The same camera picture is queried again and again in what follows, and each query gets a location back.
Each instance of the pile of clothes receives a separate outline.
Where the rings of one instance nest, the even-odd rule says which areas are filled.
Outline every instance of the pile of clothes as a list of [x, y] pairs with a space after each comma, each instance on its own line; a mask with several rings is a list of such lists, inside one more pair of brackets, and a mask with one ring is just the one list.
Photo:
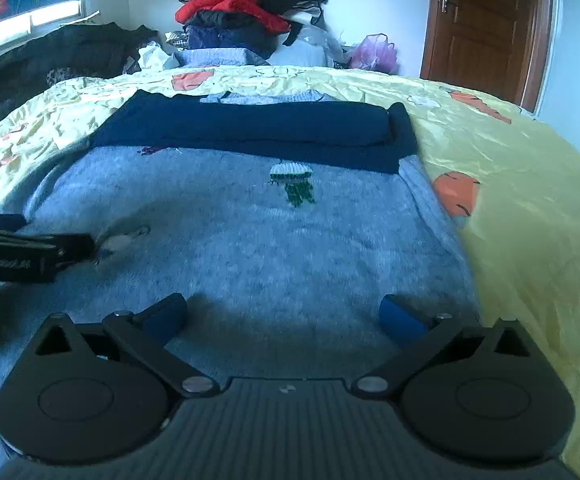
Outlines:
[[113, 78], [139, 69], [138, 50], [156, 30], [116, 25], [67, 25], [0, 55], [0, 121], [58, 82]]
[[171, 35], [177, 48], [246, 48], [268, 59], [278, 36], [292, 44], [303, 24], [323, 18], [327, 0], [188, 0], [175, 18], [183, 32]]

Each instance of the red clothing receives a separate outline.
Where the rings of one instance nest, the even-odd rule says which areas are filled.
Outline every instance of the red clothing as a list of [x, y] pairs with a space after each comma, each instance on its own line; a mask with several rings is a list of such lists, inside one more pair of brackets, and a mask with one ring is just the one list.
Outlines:
[[277, 16], [257, 6], [258, 0], [190, 0], [175, 14], [179, 23], [185, 23], [196, 14], [197, 10], [224, 10], [227, 12], [244, 12], [254, 16], [271, 33], [289, 32], [290, 25]]
[[201, 86], [204, 81], [214, 75], [214, 70], [205, 70], [204, 72], [187, 72], [172, 77], [172, 88], [174, 90], [194, 90]]

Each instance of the yellow bedspread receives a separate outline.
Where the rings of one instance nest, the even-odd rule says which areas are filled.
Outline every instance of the yellow bedspread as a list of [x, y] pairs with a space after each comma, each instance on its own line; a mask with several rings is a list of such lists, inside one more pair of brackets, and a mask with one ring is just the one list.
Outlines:
[[[14, 111], [0, 123], [0, 200], [35, 163], [89, 136], [137, 89], [175, 94], [171, 79], [181, 72], [70, 80]], [[419, 79], [325, 68], [214, 72], [189, 93], [314, 89], [386, 108], [406, 105], [430, 177], [462, 220], [484, 321], [521, 320], [576, 400], [564, 460], [580, 475], [579, 153], [515, 105], [479, 92], [451, 94], [456, 89]]]

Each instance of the plastic bag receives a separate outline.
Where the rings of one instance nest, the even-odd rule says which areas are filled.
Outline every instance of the plastic bag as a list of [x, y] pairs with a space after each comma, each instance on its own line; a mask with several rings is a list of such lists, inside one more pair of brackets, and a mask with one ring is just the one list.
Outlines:
[[140, 48], [138, 53], [140, 54], [138, 65], [141, 70], [156, 70], [160, 72], [179, 67], [177, 58], [168, 56], [155, 41], [150, 41], [145, 48]]
[[343, 47], [327, 30], [315, 27], [314, 25], [303, 25], [303, 28], [296, 39], [305, 41], [314, 46], [322, 47], [329, 61], [332, 60], [337, 63], [345, 63]]
[[363, 43], [350, 52], [350, 68], [384, 74], [396, 73], [398, 64], [394, 43], [388, 43], [388, 36], [385, 34], [367, 36]]

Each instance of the circular cap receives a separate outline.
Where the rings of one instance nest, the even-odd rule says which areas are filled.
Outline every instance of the circular cap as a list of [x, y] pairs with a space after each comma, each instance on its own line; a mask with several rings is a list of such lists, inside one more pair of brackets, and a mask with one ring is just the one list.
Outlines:
[[428, 444], [488, 465], [553, 457], [574, 421], [572, 398], [547, 363], [501, 354], [424, 370], [406, 385], [401, 410]]
[[105, 412], [114, 400], [109, 386], [92, 379], [65, 379], [45, 388], [39, 407], [56, 420], [87, 420]]
[[359, 379], [356, 387], [368, 394], [380, 394], [387, 390], [390, 384], [383, 377], [369, 376]]
[[156, 378], [75, 353], [35, 359], [1, 388], [0, 435], [19, 454], [61, 465], [96, 463], [136, 449], [159, 430], [168, 401]]
[[183, 381], [181, 387], [189, 394], [205, 394], [214, 387], [214, 381], [209, 377], [192, 376]]
[[456, 401], [466, 412], [481, 418], [513, 418], [530, 407], [528, 392], [500, 379], [468, 381], [456, 391]]

